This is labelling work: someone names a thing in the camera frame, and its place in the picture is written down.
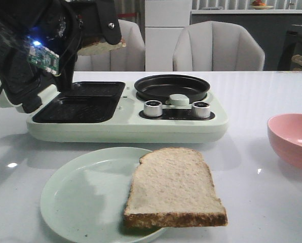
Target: plate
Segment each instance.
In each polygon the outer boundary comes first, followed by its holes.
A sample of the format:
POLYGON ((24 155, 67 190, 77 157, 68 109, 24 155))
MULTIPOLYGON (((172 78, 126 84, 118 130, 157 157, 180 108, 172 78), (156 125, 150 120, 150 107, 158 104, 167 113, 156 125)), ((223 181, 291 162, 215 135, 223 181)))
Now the plate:
POLYGON ((65 239, 82 242, 150 242, 166 229, 127 229, 123 211, 132 173, 150 150, 115 147, 96 150, 68 162, 46 183, 41 214, 65 239))
POLYGON ((254 5, 251 5, 254 9, 271 9, 273 8, 274 6, 269 6, 269 5, 265 5, 265 6, 254 6, 254 5))

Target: frying pan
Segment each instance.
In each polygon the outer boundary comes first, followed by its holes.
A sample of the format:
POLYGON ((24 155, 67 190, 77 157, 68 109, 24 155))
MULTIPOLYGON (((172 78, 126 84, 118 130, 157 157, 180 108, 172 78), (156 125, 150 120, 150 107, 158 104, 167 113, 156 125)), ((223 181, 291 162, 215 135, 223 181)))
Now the frying pan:
POLYGON ((139 79, 134 88, 143 100, 158 100, 166 103, 172 94, 186 95, 190 103, 203 100, 210 84, 203 79, 180 75, 160 74, 139 79))

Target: white chair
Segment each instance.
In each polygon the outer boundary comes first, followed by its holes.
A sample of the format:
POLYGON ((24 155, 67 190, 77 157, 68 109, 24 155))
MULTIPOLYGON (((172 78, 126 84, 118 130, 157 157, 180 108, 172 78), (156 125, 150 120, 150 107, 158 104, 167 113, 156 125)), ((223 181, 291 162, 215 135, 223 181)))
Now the white chair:
POLYGON ((145 44, 136 23, 119 20, 126 47, 99 55, 78 56, 75 71, 144 71, 145 44))
POLYGON ((185 27, 173 54, 174 71, 262 71, 264 62, 244 27, 216 21, 185 27))

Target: bread slice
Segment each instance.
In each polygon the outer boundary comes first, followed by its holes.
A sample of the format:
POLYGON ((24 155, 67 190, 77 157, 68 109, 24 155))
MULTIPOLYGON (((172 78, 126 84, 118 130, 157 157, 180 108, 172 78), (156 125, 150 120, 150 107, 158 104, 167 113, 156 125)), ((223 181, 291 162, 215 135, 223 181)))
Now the bread slice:
POLYGON ((209 167, 188 148, 162 148, 144 155, 133 174, 124 211, 126 227, 225 226, 209 167))

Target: pink bowl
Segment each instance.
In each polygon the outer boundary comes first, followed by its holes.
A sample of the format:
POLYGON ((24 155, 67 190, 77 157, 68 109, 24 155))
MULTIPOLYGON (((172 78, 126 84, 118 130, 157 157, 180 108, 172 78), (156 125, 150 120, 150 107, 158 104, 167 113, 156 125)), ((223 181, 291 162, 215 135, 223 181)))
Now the pink bowl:
POLYGON ((268 138, 276 154, 302 169, 302 114, 281 114, 270 118, 268 138))

